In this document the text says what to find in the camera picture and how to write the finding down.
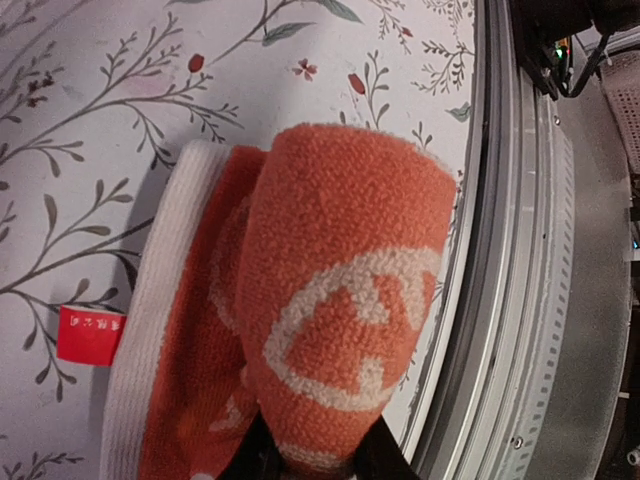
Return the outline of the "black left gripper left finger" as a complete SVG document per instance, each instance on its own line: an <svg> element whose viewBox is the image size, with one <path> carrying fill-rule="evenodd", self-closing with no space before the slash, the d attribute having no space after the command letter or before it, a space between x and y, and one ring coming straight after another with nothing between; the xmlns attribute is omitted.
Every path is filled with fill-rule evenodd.
<svg viewBox="0 0 640 480"><path fill-rule="evenodd" d="M278 480L282 473L282 457L258 413L219 480Z"/></svg>

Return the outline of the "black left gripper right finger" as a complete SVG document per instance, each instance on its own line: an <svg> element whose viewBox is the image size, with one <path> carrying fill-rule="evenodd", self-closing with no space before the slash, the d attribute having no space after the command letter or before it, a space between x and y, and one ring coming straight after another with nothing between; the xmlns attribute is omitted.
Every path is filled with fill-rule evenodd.
<svg viewBox="0 0 640 480"><path fill-rule="evenodd" d="M359 480L419 480L380 416L363 437L353 458Z"/></svg>

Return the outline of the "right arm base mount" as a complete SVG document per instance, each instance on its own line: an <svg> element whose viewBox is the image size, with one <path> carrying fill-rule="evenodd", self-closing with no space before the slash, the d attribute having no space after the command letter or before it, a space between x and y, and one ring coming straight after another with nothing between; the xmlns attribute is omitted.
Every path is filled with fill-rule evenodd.
<svg viewBox="0 0 640 480"><path fill-rule="evenodd" d="M639 25L639 0L511 1L516 58L534 85L557 100L575 98L601 62L612 36ZM573 37L594 28L600 40L580 73Z"/></svg>

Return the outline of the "orange bunny pattern towel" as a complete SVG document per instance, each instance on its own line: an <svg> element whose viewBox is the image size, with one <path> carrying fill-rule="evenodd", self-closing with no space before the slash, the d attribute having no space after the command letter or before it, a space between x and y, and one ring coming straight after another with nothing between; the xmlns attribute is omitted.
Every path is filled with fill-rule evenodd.
<svg viewBox="0 0 640 480"><path fill-rule="evenodd" d="M59 357L111 370L99 477L219 479L261 413L280 479L357 479L429 317L456 190L366 129L187 144L127 314L60 311Z"/></svg>

